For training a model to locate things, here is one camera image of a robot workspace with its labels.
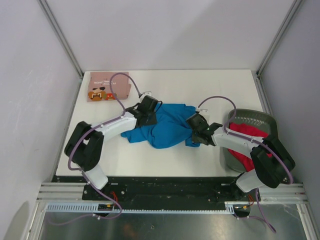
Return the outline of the blue t shirt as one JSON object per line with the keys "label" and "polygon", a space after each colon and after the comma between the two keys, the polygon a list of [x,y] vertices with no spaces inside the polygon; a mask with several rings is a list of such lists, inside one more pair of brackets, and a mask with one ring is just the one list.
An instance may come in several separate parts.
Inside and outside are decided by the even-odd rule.
{"label": "blue t shirt", "polygon": [[120,134],[129,143],[147,141],[155,149],[166,149],[185,142],[187,147],[198,148],[192,140],[192,129],[187,119],[196,113],[194,106],[182,103],[164,103],[156,113],[157,123],[128,130]]}

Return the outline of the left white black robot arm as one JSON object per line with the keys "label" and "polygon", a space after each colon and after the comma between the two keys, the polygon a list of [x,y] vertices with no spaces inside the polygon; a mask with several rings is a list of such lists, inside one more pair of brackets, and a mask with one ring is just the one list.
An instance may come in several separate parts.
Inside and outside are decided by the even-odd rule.
{"label": "left white black robot arm", "polygon": [[156,112],[163,102],[150,95],[141,95],[140,102],[125,108],[119,116],[97,124],[79,122],[73,130],[65,148],[68,168],[80,171],[94,186],[93,194],[100,200],[110,196],[108,177],[99,165],[104,142],[121,133],[157,123]]}

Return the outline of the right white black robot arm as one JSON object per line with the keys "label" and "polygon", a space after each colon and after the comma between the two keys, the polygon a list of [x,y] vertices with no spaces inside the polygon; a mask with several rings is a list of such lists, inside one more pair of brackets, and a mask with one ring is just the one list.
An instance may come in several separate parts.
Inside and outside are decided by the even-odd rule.
{"label": "right white black robot arm", "polygon": [[240,174],[230,188],[235,200],[242,201],[251,190],[262,186],[275,189],[284,180],[289,185],[294,182],[291,171],[296,164],[277,137],[250,136],[219,123],[208,124],[199,113],[189,117],[186,122],[192,130],[195,143],[230,149],[252,160],[254,169]]}

